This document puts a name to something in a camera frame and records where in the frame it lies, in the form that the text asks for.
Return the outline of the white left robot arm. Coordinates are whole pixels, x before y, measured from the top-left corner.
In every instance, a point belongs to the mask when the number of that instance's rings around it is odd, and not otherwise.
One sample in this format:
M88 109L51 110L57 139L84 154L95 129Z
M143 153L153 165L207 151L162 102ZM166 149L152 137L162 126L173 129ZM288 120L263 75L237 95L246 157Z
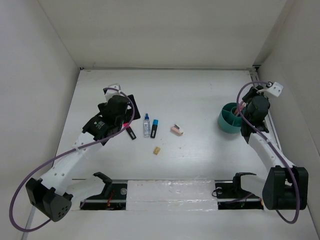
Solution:
M72 179L109 139L121 132L125 123L134 119L136 108L133 95L113 95L100 103L98 114L84 125L72 152L64 154L39 179L32 177L26 182L30 203L53 222L64 218L72 206L73 194L67 191Z

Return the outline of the tan rectangular eraser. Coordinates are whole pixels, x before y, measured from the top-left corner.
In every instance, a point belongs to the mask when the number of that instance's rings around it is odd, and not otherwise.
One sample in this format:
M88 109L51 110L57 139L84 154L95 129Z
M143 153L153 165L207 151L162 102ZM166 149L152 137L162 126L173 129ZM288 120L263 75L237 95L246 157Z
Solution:
M160 152L160 148L159 147L156 147L155 149L154 149L154 151L153 151L153 153L155 154L155 155L158 155L159 154L159 152Z

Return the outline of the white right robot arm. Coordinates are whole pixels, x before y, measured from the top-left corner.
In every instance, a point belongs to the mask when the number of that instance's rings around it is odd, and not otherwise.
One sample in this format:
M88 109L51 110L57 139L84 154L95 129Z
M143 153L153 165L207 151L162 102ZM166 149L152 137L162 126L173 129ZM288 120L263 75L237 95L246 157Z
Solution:
M308 199L309 173L304 167L295 166L271 141L265 118L270 102L266 93L279 96L281 87L252 86L242 97L245 103L241 135L254 149L268 171L259 192L268 210L304 210Z

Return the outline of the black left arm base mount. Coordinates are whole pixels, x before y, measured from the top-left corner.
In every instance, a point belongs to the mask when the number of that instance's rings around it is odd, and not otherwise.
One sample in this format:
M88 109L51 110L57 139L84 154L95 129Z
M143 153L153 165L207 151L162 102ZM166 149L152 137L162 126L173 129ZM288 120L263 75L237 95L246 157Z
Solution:
M80 210L124 211L127 204L128 181L112 180L102 172L93 174L103 183L103 188L80 202Z

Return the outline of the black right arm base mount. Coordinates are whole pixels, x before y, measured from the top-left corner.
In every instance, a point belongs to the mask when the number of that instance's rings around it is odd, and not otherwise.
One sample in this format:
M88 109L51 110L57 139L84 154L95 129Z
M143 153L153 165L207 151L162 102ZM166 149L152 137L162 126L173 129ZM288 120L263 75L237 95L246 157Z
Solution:
M260 197L242 189L243 176L256 176L251 172L237 172L232 180L215 180L212 197L217 199L218 210L263 210L264 205Z

